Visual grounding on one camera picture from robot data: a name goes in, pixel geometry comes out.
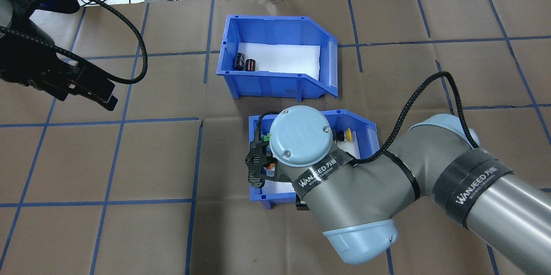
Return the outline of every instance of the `blue end cap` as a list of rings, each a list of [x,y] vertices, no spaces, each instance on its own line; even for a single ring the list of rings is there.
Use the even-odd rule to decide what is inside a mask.
[[[332,142],[333,132],[327,118],[309,106],[286,108],[270,128],[274,157],[290,167],[317,163],[327,155]]]
[[[375,258],[398,238],[398,230],[392,219],[326,231],[323,234],[341,259],[351,265]]]
[[[427,120],[412,126],[411,128],[409,128],[409,130],[415,127],[424,126],[424,125],[431,125],[431,126],[437,126],[437,127],[448,129],[451,132],[454,132],[457,135],[461,136],[461,138],[463,138],[465,142],[469,144],[469,147],[471,148],[473,147],[471,146],[467,137],[465,136],[465,133],[463,132],[463,128],[461,127],[461,122],[459,121],[459,118],[456,116],[453,116],[452,114],[435,114],[431,118],[428,118]],[[480,145],[480,140],[478,139],[476,132],[473,129],[469,129],[469,132],[471,133],[471,136],[473,137],[474,141]]]

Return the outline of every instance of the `blue storage bin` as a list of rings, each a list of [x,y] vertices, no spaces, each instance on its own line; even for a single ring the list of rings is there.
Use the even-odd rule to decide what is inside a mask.
[[[350,128],[356,133],[360,159],[368,158],[379,149],[377,138],[377,129],[374,122],[362,118],[347,110],[329,110],[321,112],[329,121],[329,125],[334,130],[346,130]],[[266,134],[270,131],[273,120],[277,115],[269,114],[262,119],[260,133]],[[254,139],[254,129],[260,116],[250,116],[248,118],[248,140]],[[251,201],[260,201],[266,210],[270,210],[275,204],[294,203],[295,191],[291,188],[289,192],[267,193],[263,192],[268,186],[275,185],[272,181],[266,181],[263,188],[255,189],[249,187]]]
[[[236,71],[240,42],[320,46],[319,80],[306,74]],[[318,99],[338,97],[337,39],[308,17],[229,15],[216,74],[226,79],[234,99],[240,95]]]

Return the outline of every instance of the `yellow part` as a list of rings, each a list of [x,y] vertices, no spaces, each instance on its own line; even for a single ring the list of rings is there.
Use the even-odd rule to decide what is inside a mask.
[[[348,140],[349,143],[352,142],[352,131],[350,128],[346,130],[346,140]]]

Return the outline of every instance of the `blue grid line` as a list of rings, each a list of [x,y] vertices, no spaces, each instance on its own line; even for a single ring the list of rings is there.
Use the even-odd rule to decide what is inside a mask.
[[[141,120],[124,120],[126,124],[145,124],[149,122],[177,122],[177,121],[197,121],[199,118],[183,117],[183,118],[157,118],[157,119],[141,119]]]
[[[195,154],[195,178],[193,179],[193,194],[191,197],[191,210],[189,212],[189,230],[187,231],[186,250],[186,275],[189,275],[189,264],[191,263],[191,245],[193,238],[193,223],[195,221],[195,202],[197,201],[197,183],[199,182],[199,161],[201,159],[201,143],[203,142],[203,123],[199,126],[197,136],[197,153]]]
[[[135,55],[124,55],[124,56],[104,56],[104,57],[87,57],[85,60],[108,60],[108,59],[133,59]]]
[[[108,201],[108,205],[143,205],[143,204],[174,204],[191,203],[190,198],[169,198],[169,199],[136,199]],[[51,207],[51,206],[100,206],[104,201],[77,201],[77,202],[31,202],[22,203],[22,207]],[[3,203],[0,208],[17,207],[18,203]]]
[[[82,9],[82,12],[80,13],[80,20],[78,21],[77,30],[74,34],[73,42],[71,43],[71,49],[69,49],[69,50],[71,50],[71,52],[73,52],[74,46],[77,43],[77,37],[78,37],[77,34],[78,34],[78,32],[80,32],[80,27],[82,26],[82,22],[84,21],[84,14],[85,13],[86,13],[86,7],[84,7]]]
[[[147,15],[149,12],[149,3],[145,6],[145,14],[143,17],[143,23],[142,23],[142,29],[140,30],[140,34],[143,35],[145,31],[145,23],[147,22]],[[140,58],[140,47],[136,46],[136,54],[134,56],[134,65],[132,66],[132,73],[130,76],[134,78],[136,74],[136,66],[138,65],[138,59]],[[96,259],[98,258],[98,251],[100,246],[100,241],[102,239],[102,231],[103,231],[103,224],[105,222],[105,212],[107,211],[108,201],[109,201],[109,193],[111,192],[111,185],[113,181],[113,175],[115,174],[115,166],[117,164],[117,158],[118,158],[118,150],[121,145],[122,140],[122,131],[124,129],[124,120],[126,120],[126,112],[128,112],[128,103],[130,102],[130,92],[132,91],[132,85],[128,87],[128,91],[126,93],[126,101],[124,102],[124,109],[122,111],[122,119],[121,119],[121,125],[118,130],[118,137],[117,137],[117,143],[115,144],[115,153],[113,155],[113,161],[111,164],[111,171],[109,172],[109,179],[107,183],[107,188],[105,189],[105,197],[102,207],[102,216],[100,217],[100,222],[98,226],[98,234],[96,236],[96,242],[94,246],[94,253],[92,255],[92,263],[90,265],[90,275],[94,274],[95,267],[96,267]]]
[[[386,261],[388,263],[388,274],[394,275],[394,266],[392,265],[392,253],[390,247],[386,249]]]
[[[523,37],[510,37],[510,41],[523,41],[523,40],[546,40],[551,38],[551,35],[548,36],[523,36]]]
[[[435,60],[435,61],[436,61],[436,68],[438,69],[438,71],[442,72],[442,67],[440,66],[440,62],[438,62],[438,60]],[[446,80],[444,80],[444,77],[441,77],[440,80],[442,81],[442,87],[444,88],[444,92],[446,92],[446,99],[448,101],[449,112],[451,114],[455,114],[453,112],[453,105],[451,105],[451,98],[449,97],[449,91],[447,90]]]
[[[350,10],[350,20],[352,20],[352,29],[354,30],[354,42],[356,43],[356,56],[358,57],[358,67],[360,68],[360,73],[364,72],[364,67],[362,66],[362,55],[360,54],[360,47],[358,46],[358,31],[356,29],[356,19],[354,18],[354,9],[352,9],[352,0],[348,1],[348,9]]]
[[[212,34],[212,19],[214,16],[214,0],[210,3],[210,17],[208,22],[208,37],[207,37],[207,56],[205,57],[205,74],[203,77],[203,83],[207,83],[208,79],[208,61],[210,55],[210,35]]]
[[[534,108],[534,105],[495,105],[495,106],[467,106],[463,110],[488,110],[488,109],[516,109],[516,108]]]
[[[44,124],[0,124],[0,128],[34,128],[43,126]]]
[[[520,66],[520,63],[518,62],[517,57],[515,56],[515,52],[513,51],[513,47],[511,46],[511,42],[509,41],[509,38],[507,37],[507,32],[505,31],[505,28],[501,22],[501,18],[499,18],[498,11],[495,9],[494,2],[492,0],[488,0],[490,2],[490,7],[492,8],[492,12],[494,12],[494,16],[496,20],[498,21],[499,27],[501,28],[501,31],[503,33],[503,37],[505,39],[505,42],[507,43],[507,47],[509,48],[509,52],[511,53],[511,56],[515,60],[515,64],[518,70],[518,73],[522,79],[522,83],[524,83],[524,86],[526,88],[526,91],[530,97],[530,100],[532,101],[532,104],[534,105],[534,108],[536,109],[536,114],[538,115],[539,122],[542,124],[543,132],[545,132],[545,136],[547,137],[547,142],[549,142],[549,145],[551,145],[551,135],[549,134],[549,130],[547,129],[547,125],[545,124],[545,120],[543,119],[542,112],[539,110],[538,104],[536,102],[536,99],[534,95],[532,94],[532,91],[530,89],[530,86],[528,85],[528,81],[526,80],[526,77],[524,73],[522,72],[522,68]]]
[[[490,255],[490,262],[492,263],[492,269],[494,269],[494,275],[499,275],[498,265],[495,263],[494,250],[488,244],[486,244],[486,248],[488,249],[488,255]]]
[[[417,0],[417,5],[419,5],[419,11],[421,12],[421,17],[423,18],[423,23],[425,24],[425,30],[427,30],[427,36],[430,38],[430,28],[429,24],[427,23],[427,17],[425,16],[425,10],[423,10],[423,4],[421,4],[421,0]]]
[[[208,51],[188,51],[188,52],[167,52],[167,53],[152,53],[147,55],[148,57],[166,57],[166,56],[192,56],[192,55],[206,55]]]
[[[21,197],[19,199],[19,203],[17,206],[17,210],[15,211],[15,216],[13,217],[12,226],[9,230],[8,238],[6,239],[6,244],[4,245],[4,250],[2,251],[2,257],[0,257],[0,270],[2,270],[2,265],[4,265],[4,260],[6,259],[6,254],[8,253],[8,247],[12,240],[13,232],[15,230],[15,225],[17,224],[17,220],[19,219],[19,214],[21,212],[22,204],[25,199],[25,195],[27,194],[27,190],[29,189],[29,184],[31,182],[31,178],[33,177],[34,168],[36,166],[36,161],[38,160],[40,149],[42,148],[42,143],[44,141],[44,136],[46,135],[46,130],[48,128],[47,124],[50,121],[50,118],[52,117],[53,108],[55,107],[55,105],[56,105],[56,99],[53,99],[52,105],[50,106],[50,111],[48,112],[48,117],[46,118],[44,129],[42,130],[42,134],[38,142],[38,146],[36,146],[35,155],[33,157],[33,163],[31,164],[31,167],[29,169],[29,175],[27,175],[27,180],[25,181],[25,186],[23,187],[23,191],[21,193]]]

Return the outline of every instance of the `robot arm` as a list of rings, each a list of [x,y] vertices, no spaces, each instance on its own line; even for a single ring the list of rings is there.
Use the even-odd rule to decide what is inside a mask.
[[[525,273],[551,273],[551,198],[478,148],[459,118],[435,115],[365,164],[340,150],[328,128],[314,108],[287,108],[269,145],[276,174],[289,177],[345,263],[384,252],[398,237],[392,217],[430,196]]]

